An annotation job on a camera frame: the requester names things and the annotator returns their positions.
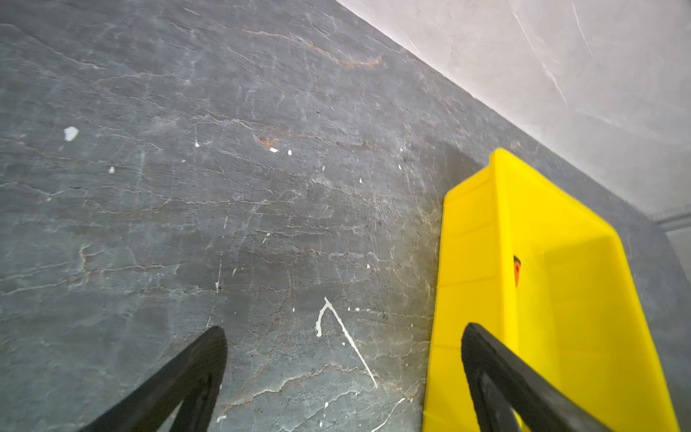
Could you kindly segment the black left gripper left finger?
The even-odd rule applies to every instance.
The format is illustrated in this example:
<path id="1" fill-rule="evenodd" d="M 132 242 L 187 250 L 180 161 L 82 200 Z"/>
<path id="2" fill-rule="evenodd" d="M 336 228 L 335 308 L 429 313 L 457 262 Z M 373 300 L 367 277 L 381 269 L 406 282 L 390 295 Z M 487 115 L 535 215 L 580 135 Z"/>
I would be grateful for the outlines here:
<path id="1" fill-rule="evenodd" d="M 213 326 L 84 431 L 157 431 L 173 411 L 172 431 L 206 431 L 228 359 L 224 329 Z"/>

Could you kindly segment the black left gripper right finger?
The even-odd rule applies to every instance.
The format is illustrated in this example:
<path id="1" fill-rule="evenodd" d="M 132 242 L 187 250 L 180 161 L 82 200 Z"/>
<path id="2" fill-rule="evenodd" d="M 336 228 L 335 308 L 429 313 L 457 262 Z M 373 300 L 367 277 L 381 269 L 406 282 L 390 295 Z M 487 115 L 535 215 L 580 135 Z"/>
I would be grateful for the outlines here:
<path id="1" fill-rule="evenodd" d="M 608 431 L 477 323 L 462 335 L 462 364 L 480 430 Z"/>

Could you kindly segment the orange handled screwdriver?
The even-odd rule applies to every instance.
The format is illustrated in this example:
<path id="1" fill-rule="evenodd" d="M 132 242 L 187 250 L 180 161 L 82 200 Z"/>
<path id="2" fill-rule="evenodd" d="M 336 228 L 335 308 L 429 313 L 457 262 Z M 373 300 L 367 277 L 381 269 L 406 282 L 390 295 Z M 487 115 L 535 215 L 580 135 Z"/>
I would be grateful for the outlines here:
<path id="1" fill-rule="evenodd" d="M 514 268 L 514 279 L 515 279 L 515 286 L 516 287 L 518 287 L 518 284 L 520 281 L 521 267 L 522 267 L 521 260 L 518 257 L 514 256 L 513 257 L 513 268 Z"/>

